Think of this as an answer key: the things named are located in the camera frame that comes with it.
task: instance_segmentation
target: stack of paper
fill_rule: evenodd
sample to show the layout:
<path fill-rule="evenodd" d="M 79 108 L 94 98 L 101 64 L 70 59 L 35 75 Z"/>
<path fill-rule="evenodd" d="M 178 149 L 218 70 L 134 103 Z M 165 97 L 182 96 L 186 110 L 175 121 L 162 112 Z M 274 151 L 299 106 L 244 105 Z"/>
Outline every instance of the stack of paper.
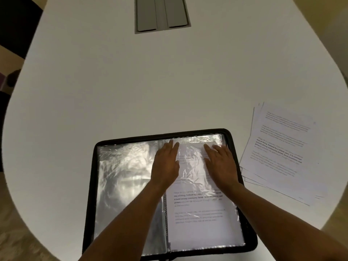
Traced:
<path fill-rule="evenodd" d="M 242 175 L 245 182 L 312 205 L 326 195 L 325 186 L 312 173 L 317 149 L 317 125 L 312 118 L 259 104 L 240 162 Z"/>

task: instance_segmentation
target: left hand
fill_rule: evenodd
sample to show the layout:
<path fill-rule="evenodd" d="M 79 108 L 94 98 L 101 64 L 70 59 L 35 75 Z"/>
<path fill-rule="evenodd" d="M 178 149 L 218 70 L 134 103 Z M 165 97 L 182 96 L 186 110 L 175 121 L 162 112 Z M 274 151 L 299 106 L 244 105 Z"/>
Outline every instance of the left hand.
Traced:
<path fill-rule="evenodd" d="M 154 157 L 150 182 L 160 188 L 163 193 L 179 175 L 179 161 L 175 160 L 178 149 L 179 143 L 173 146 L 173 140 L 170 140 L 157 151 Z"/>

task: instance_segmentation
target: wrinkled plastic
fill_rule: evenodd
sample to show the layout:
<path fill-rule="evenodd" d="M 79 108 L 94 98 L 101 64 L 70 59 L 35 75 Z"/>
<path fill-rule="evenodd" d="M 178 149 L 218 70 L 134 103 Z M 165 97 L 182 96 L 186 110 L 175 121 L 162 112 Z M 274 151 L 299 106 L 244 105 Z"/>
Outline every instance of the wrinkled plastic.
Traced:
<path fill-rule="evenodd" d="M 98 190 L 94 238 L 150 181 L 154 156 L 157 150 L 168 141 L 169 139 L 98 147 Z M 174 142 L 179 142 L 180 144 L 215 142 L 218 145 L 222 145 L 225 144 L 225 139 L 221 134 L 213 134 L 176 138 Z M 185 172 L 179 178 L 184 178 L 189 183 L 195 183 L 197 191 L 212 194 L 211 180 L 205 176 L 198 176 L 197 172 L 199 171 Z M 143 250 L 143 256 L 164 254 L 171 251 L 168 244 L 166 218 L 165 196 L 163 196 L 156 208 Z"/>

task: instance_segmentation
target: paper page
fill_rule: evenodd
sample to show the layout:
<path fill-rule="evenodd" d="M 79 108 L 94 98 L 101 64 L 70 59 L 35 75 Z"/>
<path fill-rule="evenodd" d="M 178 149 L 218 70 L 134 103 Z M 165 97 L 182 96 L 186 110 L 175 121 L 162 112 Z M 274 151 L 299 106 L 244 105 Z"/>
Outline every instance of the paper page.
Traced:
<path fill-rule="evenodd" d="M 244 151 L 241 167 L 257 173 L 275 187 L 281 187 L 282 191 L 296 192 L 310 204 L 311 196 L 305 191 L 303 178 L 313 161 L 314 130 L 311 119 L 300 118 L 264 103 Z"/>
<path fill-rule="evenodd" d="M 209 177 L 203 144 L 179 146 L 179 177 L 166 192 L 171 250 L 244 244 L 235 205 Z"/>

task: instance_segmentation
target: floor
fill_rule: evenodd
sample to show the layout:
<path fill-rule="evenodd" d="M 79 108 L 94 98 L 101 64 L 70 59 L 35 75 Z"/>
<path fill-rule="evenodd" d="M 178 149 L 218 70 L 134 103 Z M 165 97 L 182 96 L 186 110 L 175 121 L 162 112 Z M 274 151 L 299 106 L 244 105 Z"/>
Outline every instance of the floor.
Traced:
<path fill-rule="evenodd" d="M 47 0 L 33 1 L 44 8 Z M 311 5 L 314 3 L 313 0 L 294 1 L 318 34 L 323 30 L 328 19 L 337 12 L 339 5 L 348 5 L 348 0 L 330 0 L 331 5 L 325 4 L 328 0 L 315 0 L 315 5 Z M 8 75 L 20 69 L 23 63 L 22 58 L 0 46 L 1 73 Z M 5 92 L 11 94 L 12 89 L 7 88 Z M 57 260 L 37 241 L 20 218 L 7 189 L 3 172 L 0 172 L 0 209 L 0 261 Z M 348 247 L 348 187 L 322 230 Z"/>

